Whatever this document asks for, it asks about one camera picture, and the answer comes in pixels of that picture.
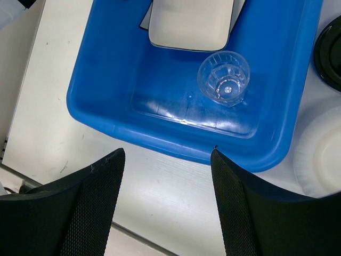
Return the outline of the clear plastic cup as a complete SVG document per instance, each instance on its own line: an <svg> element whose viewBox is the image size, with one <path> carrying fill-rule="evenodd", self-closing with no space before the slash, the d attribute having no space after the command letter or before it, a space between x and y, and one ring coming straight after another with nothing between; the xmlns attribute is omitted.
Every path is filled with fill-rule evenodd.
<svg viewBox="0 0 341 256"><path fill-rule="evenodd" d="M244 99L249 81L250 67L237 52L219 51L208 56L197 73L201 92L226 107L233 107Z"/></svg>

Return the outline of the white round bowl plate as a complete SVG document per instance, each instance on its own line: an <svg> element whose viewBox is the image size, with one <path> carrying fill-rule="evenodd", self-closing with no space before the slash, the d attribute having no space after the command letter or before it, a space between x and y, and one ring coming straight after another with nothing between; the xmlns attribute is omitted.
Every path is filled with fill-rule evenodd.
<svg viewBox="0 0 341 256"><path fill-rule="evenodd" d="M340 106L306 127L294 151L293 167L305 195L321 198L340 192Z"/></svg>

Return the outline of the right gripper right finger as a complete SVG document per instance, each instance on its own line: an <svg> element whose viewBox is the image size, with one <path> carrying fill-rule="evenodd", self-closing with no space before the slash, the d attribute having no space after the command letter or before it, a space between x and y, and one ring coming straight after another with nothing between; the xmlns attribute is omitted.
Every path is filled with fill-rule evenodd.
<svg viewBox="0 0 341 256"><path fill-rule="evenodd" d="M340 193L288 191L218 150L210 165L227 255L340 255Z"/></svg>

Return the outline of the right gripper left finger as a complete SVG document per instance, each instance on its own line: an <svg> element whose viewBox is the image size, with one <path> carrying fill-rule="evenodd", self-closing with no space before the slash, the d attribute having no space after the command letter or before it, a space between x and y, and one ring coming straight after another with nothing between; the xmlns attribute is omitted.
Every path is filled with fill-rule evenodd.
<svg viewBox="0 0 341 256"><path fill-rule="evenodd" d="M61 179L1 196L1 255L104 255L124 167L119 148Z"/></svg>

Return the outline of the small rectangular white plate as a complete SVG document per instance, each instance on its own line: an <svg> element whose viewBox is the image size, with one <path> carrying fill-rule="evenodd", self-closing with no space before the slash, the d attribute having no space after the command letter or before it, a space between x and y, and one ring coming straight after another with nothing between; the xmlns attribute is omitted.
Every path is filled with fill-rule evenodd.
<svg viewBox="0 0 341 256"><path fill-rule="evenodd" d="M228 42L234 1L153 1L148 35L152 45L215 52Z"/></svg>

